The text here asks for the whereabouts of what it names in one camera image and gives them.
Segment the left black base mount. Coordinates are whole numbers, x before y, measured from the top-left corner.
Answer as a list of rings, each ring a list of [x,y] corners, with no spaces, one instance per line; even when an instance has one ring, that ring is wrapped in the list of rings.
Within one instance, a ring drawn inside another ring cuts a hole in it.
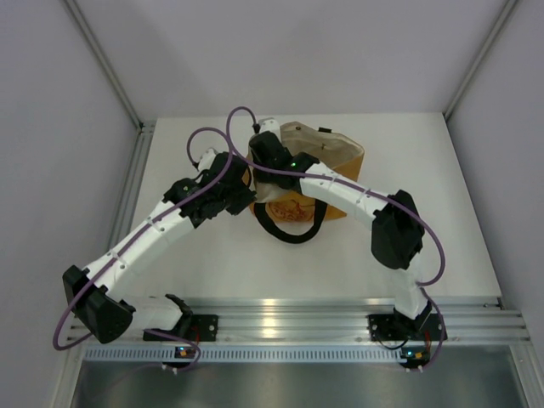
[[[216,314],[185,315],[171,330],[147,329],[143,340],[146,342],[167,341],[170,336],[180,337],[194,343],[215,342],[218,333]]]

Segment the tan canvas tote bag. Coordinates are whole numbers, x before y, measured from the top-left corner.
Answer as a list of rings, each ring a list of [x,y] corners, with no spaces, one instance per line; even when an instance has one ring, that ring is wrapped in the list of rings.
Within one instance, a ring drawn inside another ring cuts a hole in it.
[[[273,118],[262,120],[256,127],[255,135],[266,131],[274,133],[293,156],[301,156],[297,160],[299,172],[284,174],[294,176],[294,173],[322,171],[333,178],[358,179],[365,150],[347,136],[328,128],[314,129],[301,122],[280,124]],[[247,158],[253,163],[249,143]],[[261,227],[279,241],[302,244],[312,240],[325,221],[346,216],[342,210],[304,195],[301,187],[299,190],[283,190],[273,184],[257,181],[255,174],[253,168],[257,201],[250,209]]]

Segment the aluminium mounting rail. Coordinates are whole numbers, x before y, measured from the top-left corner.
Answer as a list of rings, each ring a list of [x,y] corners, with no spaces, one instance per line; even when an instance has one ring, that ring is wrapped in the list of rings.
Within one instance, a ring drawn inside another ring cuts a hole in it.
[[[493,297],[436,300],[449,344],[528,343],[530,334],[517,310]],[[218,316],[219,343],[369,343],[368,316],[389,313],[387,298],[191,299],[197,314]]]

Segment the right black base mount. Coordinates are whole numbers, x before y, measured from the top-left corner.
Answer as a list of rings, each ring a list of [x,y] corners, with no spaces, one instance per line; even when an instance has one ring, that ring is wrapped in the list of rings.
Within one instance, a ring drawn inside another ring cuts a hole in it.
[[[393,314],[370,314],[367,320],[373,342],[402,342],[409,339],[407,329]]]

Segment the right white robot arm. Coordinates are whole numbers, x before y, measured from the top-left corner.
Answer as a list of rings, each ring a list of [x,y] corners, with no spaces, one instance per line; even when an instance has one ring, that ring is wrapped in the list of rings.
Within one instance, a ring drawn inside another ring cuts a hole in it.
[[[335,207],[368,228],[372,256],[393,271],[391,328],[404,337],[424,331],[432,305],[417,283],[419,271],[413,265],[422,250],[424,227],[411,195],[403,190],[383,195],[352,183],[308,153],[292,155],[270,131],[253,136],[249,150],[259,184],[313,198],[316,205]]]

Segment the right aluminium frame post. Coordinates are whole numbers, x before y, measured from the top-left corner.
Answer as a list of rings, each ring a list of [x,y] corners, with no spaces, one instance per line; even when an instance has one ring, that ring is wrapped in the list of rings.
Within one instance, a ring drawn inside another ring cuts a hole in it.
[[[501,7],[491,21],[489,28],[485,31],[484,39],[480,42],[473,57],[470,59],[467,69],[464,71],[460,82],[455,88],[447,106],[442,112],[445,123],[448,123],[454,116],[458,105],[462,102],[465,94],[470,89],[480,69],[485,64],[493,48],[505,31],[509,21],[522,3],[519,0],[507,0],[501,2]]]

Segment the aluminium frame post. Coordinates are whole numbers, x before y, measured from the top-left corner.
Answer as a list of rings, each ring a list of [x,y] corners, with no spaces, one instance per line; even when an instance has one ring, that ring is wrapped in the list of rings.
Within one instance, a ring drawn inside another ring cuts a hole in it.
[[[99,39],[94,33],[92,26],[89,24],[88,19],[83,13],[78,1],[61,0],[60,3],[65,8],[67,14],[71,17],[76,29],[82,36],[83,41],[86,43],[89,51],[93,55],[98,67],[103,72],[105,80],[108,82],[112,92],[116,96],[118,102],[121,104],[129,121],[133,124],[134,128],[140,132],[144,126],[143,121],[139,117],[133,103],[128,97],[128,94],[123,87],[113,64],[101,46]]]
[[[445,123],[448,123],[454,116],[458,105],[462,102],[465,94],[470,89],[480,69],[485,64],[493,48],[505,31],[509,21],[522,3],[519,0],[507,0],[501,2],[501,7],[491,21],[489,28],[485,31],[484,39],[480,42],[473,57],[470,59],[467,69],[464,71],[460,82],[455,88],[447,106],[442,112]]]

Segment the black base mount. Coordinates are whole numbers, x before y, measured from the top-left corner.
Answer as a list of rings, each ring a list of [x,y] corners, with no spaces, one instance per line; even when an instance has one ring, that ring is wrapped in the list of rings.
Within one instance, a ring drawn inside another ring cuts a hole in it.
[[[402,342],[409,339],[407,329],[393,314],[370,314],[367,320],[373,342]]]
[[[194,343],[215,342],[218,333],[216,314],[185,315],[171,330],[147,329],[143,340],[146,342],[167,341],[170,336],[180,337]]]

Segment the left aluminium frame post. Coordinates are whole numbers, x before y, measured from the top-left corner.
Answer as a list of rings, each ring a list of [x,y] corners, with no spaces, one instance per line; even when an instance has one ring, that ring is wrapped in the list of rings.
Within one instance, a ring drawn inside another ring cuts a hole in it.
[[[65,8],[67,14],[71,17],[76,29],[82,36],[83,41],[86,43],[89,51],[93,55],[98,67],[103,72],[105,80],[108,82],[112,92],[116,96],[118,102],[121,104],[129,121],[133,124],[134,128],[140,132],[144,126],[143,121],[139,117],[133,103],[128,97],[128,94],[123,87],[113,64],[101,46],[99,39],[94,33],[92,26],[89,24],[88,19],[83,13],[78,1],[61,0],[60,3]]]

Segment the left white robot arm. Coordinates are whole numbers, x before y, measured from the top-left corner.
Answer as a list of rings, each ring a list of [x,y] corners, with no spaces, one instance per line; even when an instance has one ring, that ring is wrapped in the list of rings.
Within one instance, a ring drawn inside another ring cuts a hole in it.
[[[135,297],[131,281],[150,272],[150,264],[181,237],[222,211],[241,213],[255,199],[248,165],[238,156],[210,149],[198,165],[197,180],[175,182],[151,214],[113,249],[84,269],[72,265],[62,276],[71,312],[100,343],[129,332],[159,333],[176,340],[192,328],[190,307],[173,294]]]

